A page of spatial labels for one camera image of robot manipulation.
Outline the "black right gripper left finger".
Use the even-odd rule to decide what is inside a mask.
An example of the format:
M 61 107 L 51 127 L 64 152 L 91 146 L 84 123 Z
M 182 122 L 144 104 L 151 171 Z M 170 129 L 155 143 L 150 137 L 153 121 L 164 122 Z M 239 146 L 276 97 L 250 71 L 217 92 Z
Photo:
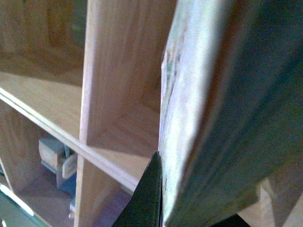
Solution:
M 162 226 L 162 166 L 158 151 L 154 152 L 130 201 L 113 226 Z

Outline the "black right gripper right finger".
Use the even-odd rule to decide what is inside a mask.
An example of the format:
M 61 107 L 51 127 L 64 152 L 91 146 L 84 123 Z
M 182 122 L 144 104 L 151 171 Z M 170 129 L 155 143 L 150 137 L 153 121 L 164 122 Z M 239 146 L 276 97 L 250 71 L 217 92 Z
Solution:
M 303 152 L 303 3 L 234 0 L 171 227 L 208 227 L 258 200 Z

